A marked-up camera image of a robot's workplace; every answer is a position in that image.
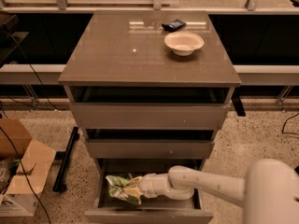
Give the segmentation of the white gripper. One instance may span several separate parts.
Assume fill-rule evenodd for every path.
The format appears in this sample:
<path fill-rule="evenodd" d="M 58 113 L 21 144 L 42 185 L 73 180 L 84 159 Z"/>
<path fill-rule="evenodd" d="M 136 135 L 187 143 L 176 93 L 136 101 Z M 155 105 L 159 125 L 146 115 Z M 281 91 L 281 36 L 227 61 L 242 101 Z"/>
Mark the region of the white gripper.
<path fill-rule="evenodd" d="M 128 187 L 124 188 L 124 192 L 127 195 L 139 198 L 141 193 L 146 198 L 156 198 L 158 196 L 157 192 L 154 189 L 154 181 L 156 180 L 156 174 L 148 174 L 142 176 L 137 176 L 130 179 L 131 186 L 138 187 Z"/>

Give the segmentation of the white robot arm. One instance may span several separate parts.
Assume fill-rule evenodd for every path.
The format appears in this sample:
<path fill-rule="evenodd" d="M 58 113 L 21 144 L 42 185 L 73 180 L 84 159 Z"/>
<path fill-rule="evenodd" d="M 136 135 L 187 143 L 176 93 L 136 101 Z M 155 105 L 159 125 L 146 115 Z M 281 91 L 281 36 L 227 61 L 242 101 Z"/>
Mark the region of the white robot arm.
<path fill-rule="evenodd" d="M 273 159 L 253 163 L 244 179 L 177 165 L 166 174 L 136 177 L 124 191 L 136 198 L 186 200 L 197 189 L 241 207 L 244 224 L 299 224 L 299 175 Z"/>

